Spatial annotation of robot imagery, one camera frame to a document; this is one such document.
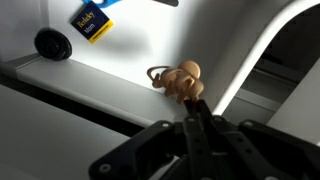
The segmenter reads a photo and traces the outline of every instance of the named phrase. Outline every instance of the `black mechanical arm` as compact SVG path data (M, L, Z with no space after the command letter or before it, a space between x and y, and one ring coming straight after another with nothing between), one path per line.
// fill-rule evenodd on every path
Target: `black mechanical arm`
M320 148L255 121L234 126L203 100L185 101L182 123L158 121L109 152L91 180L147 180L174 156L161 180L319 180Z

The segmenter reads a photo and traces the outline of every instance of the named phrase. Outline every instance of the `small wooden toy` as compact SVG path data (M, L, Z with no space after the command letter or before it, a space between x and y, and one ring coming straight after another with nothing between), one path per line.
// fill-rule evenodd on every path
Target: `small wooden toy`
M165 70L155 77L152 77L152 71L160 68ZM199 80L199 65L191 60L183 61L178 68L170 66L156 66L148 69L147 74L152 80L154 88L166 88L164 95L166 97L178 95L176 102L181 104L185 99L191 99L193 102L198 101L199 94L203 91L204 85Z

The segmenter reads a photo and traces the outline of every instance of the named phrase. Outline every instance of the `white shelf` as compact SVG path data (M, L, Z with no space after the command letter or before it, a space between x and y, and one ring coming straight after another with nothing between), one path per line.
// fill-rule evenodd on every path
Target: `white shelf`
M42 58L17 73L22 81L144 127L185 114L183 106L163 94L73 60Z

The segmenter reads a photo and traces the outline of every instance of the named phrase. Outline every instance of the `blue label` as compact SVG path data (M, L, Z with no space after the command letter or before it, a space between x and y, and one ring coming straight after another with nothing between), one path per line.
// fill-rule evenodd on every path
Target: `blue label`
M92 37L97 35L100 37L112 26L109 18L93 1L86 5L71 24L90 42Z

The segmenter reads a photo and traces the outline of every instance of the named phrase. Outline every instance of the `curved white edge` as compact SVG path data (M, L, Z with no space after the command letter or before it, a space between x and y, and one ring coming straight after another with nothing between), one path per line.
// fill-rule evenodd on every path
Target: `curved white edge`
M279 30L293 17L319 3L319 0L293 1L269 23L253 46L246 60L241 65L237 75L232 79L231 84L226 89L217 106L214 108L212 114L221 115L224 112L232 98L236 95L237 91L240 89L241 85L249 75L251 69L259 60L259 57L262 55L268 44L279 32Z

